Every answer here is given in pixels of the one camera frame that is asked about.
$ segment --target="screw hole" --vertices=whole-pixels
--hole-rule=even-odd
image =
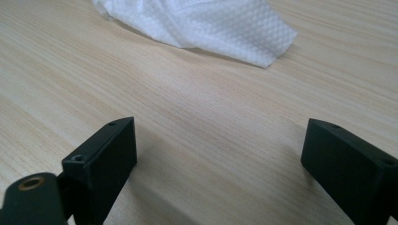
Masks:
[[[18,185],[18,189],[19,190],[30,190],[30,189],[34,189],[37,188],[39,186],[41,186],[44,183],[44,177],[42,176],[35,176],[32,178],[29,178],[27,180],[22,181],[19,185]]]
[[[391,159],[382,159],[381,160],[384,164],[388,165],[388,166],[394,166],[395,162],[392,161]]]
[[[84,161],[85,160],[85,156],[83,155],[76,155],[74,157],[72,157],[73,161]]]

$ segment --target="white cloth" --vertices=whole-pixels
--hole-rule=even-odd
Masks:
[[[107,14],[178,48],[267,67],[297,35],[265,0],[93,0]]]

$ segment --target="light wood grain surface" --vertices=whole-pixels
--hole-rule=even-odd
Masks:
[[[310,117],[398,158],[398,2],[268,2],[298,37],[263,69],[89,0],[1,0],[0,198],[134,116],[138,164],[105,224],[352,224],[299,159]]]

